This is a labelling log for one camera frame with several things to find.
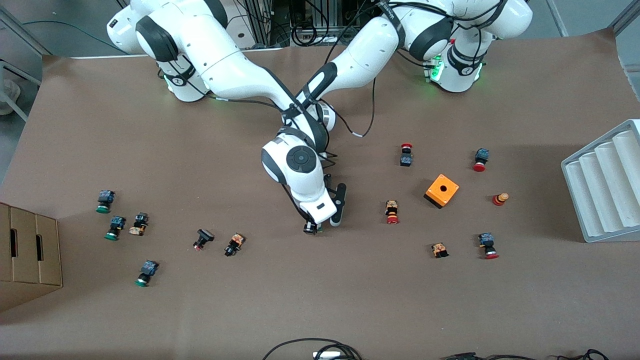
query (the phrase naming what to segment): sneaker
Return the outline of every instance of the sneaker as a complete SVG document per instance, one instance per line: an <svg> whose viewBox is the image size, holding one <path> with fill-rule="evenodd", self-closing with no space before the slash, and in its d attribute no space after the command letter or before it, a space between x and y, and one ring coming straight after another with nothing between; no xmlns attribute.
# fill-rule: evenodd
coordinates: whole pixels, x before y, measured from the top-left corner
<svg viewBox="0 0 640 360"><path fill-rule="evenodd" d="M18 100L20 96L20 87L15 82L5 79L4 80L4 93L11 99L13 102ZM13 109L9 104L4 101L0 101L0 115L8 115L13 112Z"/></svg>

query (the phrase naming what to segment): table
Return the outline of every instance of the table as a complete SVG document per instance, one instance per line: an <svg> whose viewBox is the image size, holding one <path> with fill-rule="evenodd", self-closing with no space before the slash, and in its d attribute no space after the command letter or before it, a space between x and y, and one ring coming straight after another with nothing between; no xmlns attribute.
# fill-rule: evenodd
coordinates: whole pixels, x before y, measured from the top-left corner
<svg viewBox="0 0 640 360"><path fill-rule="evenodd" d="M247 53L297 91L326 48ZM319 236L260 164L280 125L259 105L182 103L148 58L46 56L38 98L0 200L60 221L64 288L1 314L0 355L18 359L260 359L305 336L348 343L368 359L436 359L465 351L543 358L593 347L640 354L638 243L582 241L560 161L640 104L610 30L497 42L464 94L426 84L394 56L380 74L370 135L331 133L334 182L348 186L342 225ZM371 85L327 99L355 131ZM413 143L410 168L400 145ZM480 147L492 157L471 170ZM436 209L422 198L443 173L460 185ZM112 215L142 238L102 237ZM508 192L499 208L490 196ZM398 225L385 223L386 200ZM203 252L196 230L216 239ZM500 258L482 259L492 232ZM223 256L231 236L247 238ZM435 259L430 245L451 254ZM161 265L133 284L146 259ZM320 344L283 348L310 358Z"/></svg>

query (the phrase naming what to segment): black cable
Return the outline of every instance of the black cable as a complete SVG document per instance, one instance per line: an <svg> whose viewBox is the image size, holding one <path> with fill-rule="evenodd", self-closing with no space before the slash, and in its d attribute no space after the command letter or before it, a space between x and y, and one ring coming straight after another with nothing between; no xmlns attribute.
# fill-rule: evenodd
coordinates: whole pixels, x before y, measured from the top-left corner
<svg viewBox="0 0 640 360"><path fill-rule="evenodd" d="M398 2L392 1L392 2L389 3L389 5L390 5L391 8L397 8L398 6L411 6L413 8L426 10L428 12L436 13L438 15L442 15L442 16L447 17L447 18L455 19L455 17L449 15L445 10L443 10L441 8L437 8L437 7L435 7L433 5L429 5L429 4L414 3L414 2L398 3Z"/></svg>
<svg viewBox="0 0 640 360"><path fill-rule="evenodd" d="M344 33L347 31L347 29L356 21L356 19L358 18L358 15L360 15L360 12L362 12L362 9L364 8L364 6L366 4L367 4L367 1L363 1L362 2L362 5L360 5L360 7L358 8L358 11L353 16L353 19L351 19L351 21L349 21L347 26L345 26L344 29L342 29L342 31L338 34L338 38L336 38L335 42L333 43L333 45L331 45L331 49L329 49L329 53L326 55L326 58L324 59L324 63L328 63L329 62L329 58L331 57L331 53L335 49L335 46L338 45L338 42L340 41L340 38L342 38Z"/></svg>
<svg viewBox="0 0 640 360"><path fill-rule="evenodd" d="M482 30L478 29L478 47L476 49L476 53L474 54L474 60L471 62L472 69L475 69L476 58L478 56L478 52L480 51L480 45L482 45Z"/></svg>
<svg viewBox="0 0 640 360"><path fill-rule="evenodd" d="M355 26L349 25L347 26L344 34L342 35L342 38L339 41L343 45L349 45L353 41L353 39L356 37L357 34L358 34L358 30L356 30Z"/></svg>
<svg viewBox="0 0 640 360"><path fill-rule="evenodd" d="M327 16L324 15L324 11L320 10L314 3L312 3L310 0L305 0L305 2L309 5L311 5L311 7L313 7L313 9L316 9L317 12L320 13L320 16L323 18L323 20L326 22L326 31L324 32L324 35L322 36L322 38L320 40L318 40L317 43L313 44L313 45L317 45L320 44L322 41L324 41L327 37L327 35L329 35L329 18L327 18Z"/></svg>
<svg viewBox="0 0 640 360"><path fill-rule="evenodd" d="M285 27L284 27L284 26L285 26L285 24L278 24L277 22L275 22L274 24L275 24L275 26L272 26L272 27L271 27L271 29L270 29L269 31L267 31L267 35L266 35L267 37L268 37L268 36L269 36L269 34L271 34L271 32L273 32L273 30L275 30L276 28L280 28L280 29L282 29L282 31L283 31L284 33L287 33L287 28L285 28Z"/></svg>
<svg viewBox="0 0 640 360"><path fill-rule="evenodd" d="M90 38L94 39L94 40L98 40L99 42L103 43L104 45L107 45L108 47L111 47L113 49L116 49L117 51L120 51L123 54L126 55L130 55L129 53L127 53L126 51L122 51L121 49L119 49L118 47L109 44L108 42L104 41L103 39L97 38L93 35L91 35L90 33L86 32L85 30L82 30L81 28L78 28L77 26L73 25L73 24L69 24L68 22L64 22L64 21L57 21L57 20L38 20L38 21L27 21L27 22L23 22L22 25L30 25L30 24L42 24L42 23L52 23L52 24L62 24L62 25L67 25L67 26L71 26L72 28L84 33L85 35L89 36Z"/></svg>
<svg viewBox="0 0 640 360"><path fill-rule="evenodd" d="M322 341L322 342L326 342L326 343L331 343L331 345L328 345L328 348L332 348L335 347L337 349L340 349L342 352L344 352L345 354L347 354L346 356L339 356L339 357L334 357L334 359L339 360L339 359L345 359L345 360L362 360L362 356L360 356L360 354L358 353L358 351L356 349L354 349L353 347L350 347L349 345L343 344L339 341L335 341L335 340L331 340L331 339L322 339L322 338L302 338L302 339L295 339L295 340L289 340L289 341L285 341L283 343L280 343L276 346L274 346L271 350L269 350L269 352L262 358L262 360L266 360L267 357L269 357L269 355L271 355L274 351L278 350L279 348L285 346L285 345L289 345L289 344L293 344L293 343L299 343L302 341ZM318 360L320 358L320 356L322 355L322 351L323 349L326 349L327 347L323 347L321 350L319 350L316 354L316 356L314 357L314 360Z"/></svg>
<svg viewBox="0 0 640 360"><path fill-rule="evenodd" d="M245 17L245 16L248 17L249 15L236 15L236 16L232 17L231 19L227 20L227 24L231 23L231 20L233 20L233 19L237 19L239 17Z"/></svg>
<svg viewBox="0 0 640 360"><path fill-rule="evenodd" d="M326 168L330 168L330 167L332 167L332 166L334 166L334 165L336 164L336 162L335 162L335 161L330 160L329 158L327 158L327 157L325 157L325 156L322 156L322 154L320 154L320 153L318 153L318 156L319 156L320 158L322 158L324 161L327 161L327 162L329 163L329 165L327 165L327 166L325 166L325 167L322 167L322 169L323 169L323 170L324 170L324 169L326 169Z"/></svg>
<svg viewBox="0 0 640 360"><path fill-rule="evenodd" d="M252 14L252 13L249 11L249 9L247 9L244 5L242 5L242 3L241 3L240 1L238 1L238 0L234 0L234 3L236 3L236 4L240 5L240 7L241 7L241 8L243 8L243 9L245 10L246 15L240 15L241 17L242 17L242 16L252 17L252 18L254 18L256 21L259 21L259 22L261 22L261 23L263 23L263 24L269 24L269 22L271 21L271 18L270 18L270 17L266 17L266 16L264 16L264 15L260 15L260 16L261 16L263 19L265 19L265 20L260 20L260 19L258 19L258 17L257 17L257 16L255 16L254 14Z"/></svg>
<svg viewBox="0 0 640 360"><path fill-rule="evenodd" d="M314 46L314 45L320 44L322 41L324 41L326 39L327 35L329 35L329 19L324 14L324 11L320 10L310 0L305 0L305 2L308 3L309 5L311 5L311 7L313 7L313 9L315 11L320 13L320 16L326 22L326 30L324 32L324 35L318 41L316 41L316 39L317 39L317 29L316 29L316 27L309 20L303 20L303 21L297 22L293 26L293 29L291 30L292 40L296 45L301 46L301 47L308 47L308 46ZM297 29L298 29L299 26L301 26L302 29L305 29L305 28L313 29L313 34L312 34L310 40L308 40L306 42L300 40L300 37L298 36L298 32L297 32Z"/></svg>
<svg viewBox="0 0 640 360"><path fill-rule="evenodd" d="M566 357L566 356L558 355L556 356L556 360L593 360L593 358L591 357L591 355L593 354L600 356L602 360L609 360L609 358L605 356L605 354L593 348L587 350L587 352L584 353L584 355L578 355L574 357Z"/></svg>
<svg viewBox="0 0 640 360"><path fill-rule="evenodd" d="M184 77L184 75L182 75L181 72L178 71L178 69L175 68L175 66L173 65L172 62L168 62L169 65L171 65L171 68L176 72L176 74L178 74L180 76L180 78L182 78L182 80L184 82L186 82L187 84L189 84L192 88L194 88L197 92L200 93L200 95L204 96L204 97L208 97L210 99L214 99L214 100L220 100L220 101L228 101L228 102L245 102L245 103L250 103L250 104L260 104L260 105L265 105L265 106L269 106L270 108L274 108L278 111L280 111L280 109L278 108L278 106L275 106L273 104L270 104L268 102L264 102L264 101L258 101L258 100L232 100L232 99L225 99L222 97L215 97L213 95L209 95L206 94L202 91L200 91L199 88L197 88L194 84L192 84L187 78Z"/></svg>
<svg viewBox="0 0 640 360"><path fill-rule="evenodd" d="M298 36L298 27L300 27L301 29L311 28L311 30L313 30L313 33L311 34L311 38L308 41L304 42L304 41L300 40L300 37ZM313 44L313 42L316 41L317 36L318 36L318 31L317 31L316 27L309 20L303 20L303 21L297 22L293 26L293 29L291 29L291 33L292 33L291 40L294 42L294 44L296 44L296 45L298 45L300 47L307 47L307 46L315 45L315 44Z"/></svg>
<svg viewBox="0 0 640 360"><path fill-rule="evenodd" d="M486 14L488 14L491 10L493 10L493 9L497 8L498 6L500 6L500 4L502 4L504 1L507 1L507 0L499 0L497 4L493 5L492 7L489 8L489 10L483 12L482 14L480 14L478 16L470 17L468 19L464 19L462 17L454 17L453 19L454 20L458 20L458 21L472 21L472 20L480 19L481 17L483 17Z"/></svg>
<svg viewBox="0 0 640 360"><path fill-rule="evenodd" d="M344 117L342 117L342 115L340 115L340 113L335 111L335 108L331 104L326 102L324 99L320 99L320 101L322 101L323 103L327 104L331 108L331 110L333 110L333 112L335 112L335 115L338 116L340 118L340 120L342 120L344 125L347 127L347 130L349 130L349 132L351 134L353 134L354 136L357 136L359 138L363 138L363 137L367 136L367 134L371 130L371 127L373 126L373 120L374 120L374 118L376 116L376 78L373 79L373 87L371 88L371 121L369 122L369 127L367 128L367 131L365 131L364 134L362 134L362 135L356 133L353 130L351 130L351 127L349 127L349 124L347 123L347 120L344 120Z"/></svg>
<svg viewBox="0 0 640 360"><path fill-rule="evenodd" d="M238 8L238 4L236 1L234 1L234 5L236 6L236 10L238 12L240 11L240 8ZM253 31L251 30L251 28L249 27L249 24L246 23L246 20L244 19L244 17L242 18L242 22L244 24L244 26L247 28L247 30L249 31L249 34L251 35L251 38L253 39L253 42L255 42L256 44L258 43L258 41L255 39L255 35L253 34Z"/></svg>
<svg viewBox="0 0 640 360"><path fill-rule="evenodd" d="M451 35L449 35L449 38L452 38L452 37L453 37L453 34L455 34L455 33L456 33L456 31L457 31L458 29L460 29L460 25L459 25L459 24L458 24L458 25L456 25L456 28L455 28L455 29L453 29L453 31L451 32Z"/></svg>
<svg viewBox="0 0 640 360"><path fill-rule="evenodd" d="M520 355L494 355L487 358L487 360L498 360L498 359L536 360L531 357L520 356Z"/></svg>
<svg viewBox="0 0 640 360"><path fill-rule="evenodd" d="M285 36L285 39L284 39L284 40L281 40L281 41L278 41L278 39L279 39L282 35L284 35L284 36ZM282 33L282 34L278 35L278 37L276 38L276 41L277 41L277 42L276 42L275 44L272 44L272 45L269 45L269 46L265 47L265 49L280 48L280 47L281 47L281 46L280 46L280 44L286 44L286 43L290 40L290 39L289 39L289 36L291 36L291 33Z"/></svg>

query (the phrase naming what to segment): metal frame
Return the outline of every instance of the metal frame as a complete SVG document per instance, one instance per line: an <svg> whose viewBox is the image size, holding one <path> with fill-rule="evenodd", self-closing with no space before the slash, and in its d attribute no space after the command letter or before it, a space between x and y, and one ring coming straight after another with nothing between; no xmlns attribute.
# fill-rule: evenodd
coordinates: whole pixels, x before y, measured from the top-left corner
<svg viewBox="0 0 640 360"><path fill-rule="evenodd" d="M551 17L554 18L554 22L556 27L558 28L558 32L561 37L569 36L569 32L566 30L566 26L564 25L564 21L562 17L560 17L560 11L558 11L558 7L556 6L556 2L554 0L547 0L547 6L549 7L549 11L551 12Z"/></svg>
<svg viewBox="0 0 640 360"><path fill-rule="evenodd" d="M13 74L15 74L16 76L20 76L22 79L28 80L38 86L40 86L42 83L40 82L40 80L37 80L36 78L34 78L33 76L27 74L26 72L18 69L17 67L11 65L10 63L0 59L0 86L2 88L0 88L0 102L6 102L7 104L9 104L9 107L11 107L11 109L13 109L15 111L16 114L18 114L18 116L20 116L25 122L27 121L27 114L24 113L24 111L22 109L20 109L20 107L18 106L18 104L16 104L13 100L11 100L9 98L8 95L6 95L4 93L4 70L7 70L8 72L11 72Z"/></svg>
<svg viewBox="0 0 640 360"><path fill-rule="evenodd" d="M319 12L315 8L312 8L312 16L314 21L314 26L317 29L322 29L327 27L327 23L324 21L324 16L329 21L329 28L336 28L341 24L339 19L339 14L342 13L342 1L341 0L313 0L313 4L316 8L322 11Z"/></svg>
<svg viewBox="0 0 640 360"><path fill-rule="evenodd" d="M44 47L44 45L42 45L29 30L22 26L22 23L13 17L13 15L11 15L11 13L2 5L0 5L0 21L4 23L7 29L13 31L22 39L22 41L27 43L31 50L35 51L36 54L40 56L43 54L51 55L51 52Z"/></svg>
<svg viewBox="0 0 640 360"><path fill-rule="evenodd" d="M264 12L270 12L271 9L260 9L259 0L235 0L244 2L244 9L248 12L247 18L249 20L250 30L253 33L253 39L256 44L269 45L268 33L271 28L271 24L267 24L263 19Z"/></svg>
<svg viewBox="0 0 640 360"><path fill-rule="evenodd" d="M609 25L618 36L640 15L640 0L633 0Z"/></svg>

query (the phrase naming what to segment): handle hole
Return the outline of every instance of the handle hole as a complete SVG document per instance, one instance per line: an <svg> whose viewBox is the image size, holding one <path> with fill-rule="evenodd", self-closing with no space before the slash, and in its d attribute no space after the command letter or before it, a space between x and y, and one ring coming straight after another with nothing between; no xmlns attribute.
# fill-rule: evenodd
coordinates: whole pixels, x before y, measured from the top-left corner
<svg viewBox="0 0 640 360"><path fill-rule="evenodd" d="M18 230L11 229L11 257L18 257L18 242L16 241L18 238Z"/></svg>
<svg viewBox="0 0 640 360"><path fill-rule="evenodd" d="M43 261L42 257L42 235L36 235L36 249L38 250L38 261Z"/></svg>

